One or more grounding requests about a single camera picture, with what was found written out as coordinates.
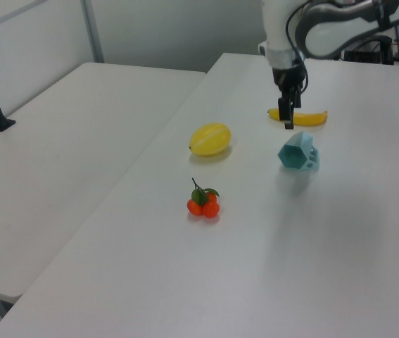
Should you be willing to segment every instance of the table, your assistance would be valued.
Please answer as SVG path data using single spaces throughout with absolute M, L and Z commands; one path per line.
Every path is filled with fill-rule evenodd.
M 85 63 L 0 133 L 0 299 L 15 302 L 203 79 Z
M 307 61 L 313 173 L 282 168 L 294 133 L 259 56 L 225 54 L 0 322 L 0 337 L 399 337 L 399 67 Z M 189 153 L 210 121 L 217 158 Z M 187 213 L 197 183 L 217 220 Z

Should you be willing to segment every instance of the banana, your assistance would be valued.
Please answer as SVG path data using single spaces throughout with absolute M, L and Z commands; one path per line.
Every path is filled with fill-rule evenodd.
M 276 121 L 280 121 L 278 108 L 271 108 L 268 114 Z M 294 113 L 293 115 L 293 124 L 295 125 L 323 125 L 326 123 L 326 120 L 327 111 L 318 114 Z

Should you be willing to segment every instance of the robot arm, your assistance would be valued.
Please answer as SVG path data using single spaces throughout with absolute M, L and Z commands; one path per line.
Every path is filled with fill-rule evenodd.
M 289 129 L 308 79 L 305 57 L 332 58 L 349 44 L 399 24 L 399 0 L 264 0 L 262 9 L 264 52 L 282 92 L 280 118 Z

